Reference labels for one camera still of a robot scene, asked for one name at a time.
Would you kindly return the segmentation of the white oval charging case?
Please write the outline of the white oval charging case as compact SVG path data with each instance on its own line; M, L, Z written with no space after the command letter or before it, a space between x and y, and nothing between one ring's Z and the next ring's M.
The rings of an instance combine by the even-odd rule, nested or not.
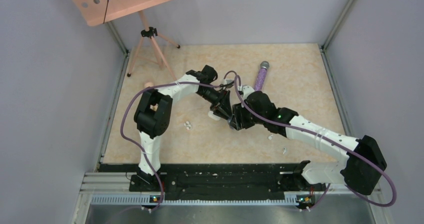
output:
M221 118L219 116L215 115L212 111L209 111L207 115L215 121L221 120Z

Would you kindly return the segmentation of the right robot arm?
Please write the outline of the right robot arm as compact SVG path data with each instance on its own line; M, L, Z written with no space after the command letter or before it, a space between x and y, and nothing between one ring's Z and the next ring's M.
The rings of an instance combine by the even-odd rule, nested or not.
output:
M346 136L319 126L287 107L276 107L267 94L254 91L232 106L230 125L236 130L262 125L273 134L301 141L332 156L334 162L306 160L293 184L307 190L312 184L344 184L351 190L370 195L387 168L377 141L368 135Z

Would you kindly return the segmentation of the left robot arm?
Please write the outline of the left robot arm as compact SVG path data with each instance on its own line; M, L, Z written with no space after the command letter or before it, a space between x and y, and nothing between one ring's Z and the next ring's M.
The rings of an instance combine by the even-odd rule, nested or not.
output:
M160 148L162 136L171 121L174 104L191 94L197 94L210 103L213 116L228 120L232 117L230 88L234 81L212 85L216 81L216 70L205 65L201 71L189 70L178 80L157 86L146 87L136 97L140 97L133 121L139 133L139 141L124 134L121 136L136 145L141 151L138 170L131 176L131 192L163 192L164 183L160 180Z

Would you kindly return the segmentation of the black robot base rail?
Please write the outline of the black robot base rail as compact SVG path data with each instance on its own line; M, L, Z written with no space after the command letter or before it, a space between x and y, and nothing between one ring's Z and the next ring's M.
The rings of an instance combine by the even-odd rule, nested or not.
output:
M162 164L159 178L137 164L101 164L100 173L127 173L131 192L164 192L166 201L279 201L289 192L315 194L323 183L309 184L301 163Z

